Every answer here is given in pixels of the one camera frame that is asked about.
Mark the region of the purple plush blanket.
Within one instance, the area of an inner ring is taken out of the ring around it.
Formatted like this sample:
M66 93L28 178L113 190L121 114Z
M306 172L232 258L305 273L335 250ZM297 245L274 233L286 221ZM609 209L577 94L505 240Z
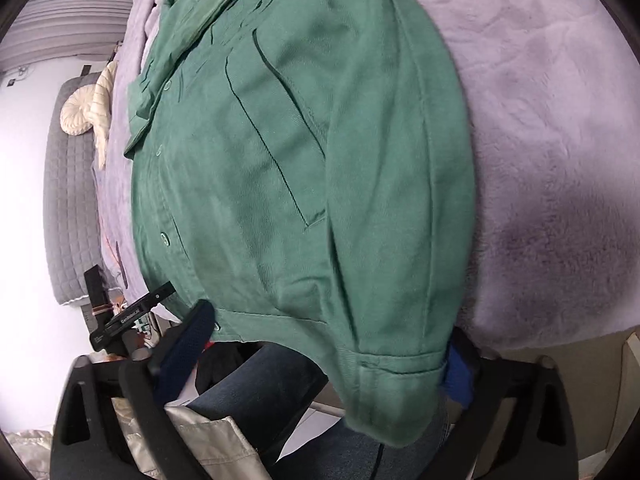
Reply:
M600 0L416 0L454 61L470 125L475 223L454 327L544 348L639 323L639 63ZM103 170L103 255L127 298L142 275L128 89L163 0L134 0Z

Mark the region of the grey curtain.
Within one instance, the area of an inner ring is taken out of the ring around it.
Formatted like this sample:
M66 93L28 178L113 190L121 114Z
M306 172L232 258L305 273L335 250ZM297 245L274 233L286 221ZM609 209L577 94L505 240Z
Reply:
M3 73L52 58L108 58L134 0L29 0L1 41Z

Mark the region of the round cream pillow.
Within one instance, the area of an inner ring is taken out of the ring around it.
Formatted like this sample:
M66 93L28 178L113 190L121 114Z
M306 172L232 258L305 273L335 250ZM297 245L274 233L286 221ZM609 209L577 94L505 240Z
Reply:
M62 105L60 126L69 136L80 136L92 128L89 114L95 91L94 84L86 84L75 90Z

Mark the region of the cream knot pillow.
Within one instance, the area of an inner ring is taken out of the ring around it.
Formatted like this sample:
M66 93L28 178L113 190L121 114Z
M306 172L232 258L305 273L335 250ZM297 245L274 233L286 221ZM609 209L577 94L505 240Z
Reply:
M88 121L94 133L94 147L98 158L98 168L103 170L106 163L108 134L112 120L112 99L117 72L117 62L106 64L94 87L93 97L88 111Z

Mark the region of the green work shirt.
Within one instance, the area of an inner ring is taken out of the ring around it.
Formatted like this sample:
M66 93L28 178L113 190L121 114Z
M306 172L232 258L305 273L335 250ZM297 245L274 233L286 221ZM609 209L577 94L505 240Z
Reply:
M475 223L468 109L416 0L163 0L128 89L134 244L179 318L328 376L402 448L439 404Z

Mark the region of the grey quilted headboard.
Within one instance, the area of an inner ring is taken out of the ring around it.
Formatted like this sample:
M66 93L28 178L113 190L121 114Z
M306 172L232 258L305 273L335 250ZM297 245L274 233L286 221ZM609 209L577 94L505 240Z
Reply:
M60 88L47 137L43 177L43 232L55 300L61 306L88 304L85 272L103 268L98 200L94 185L93 133L70 136L62 130L63 104L96 73L72 78Z

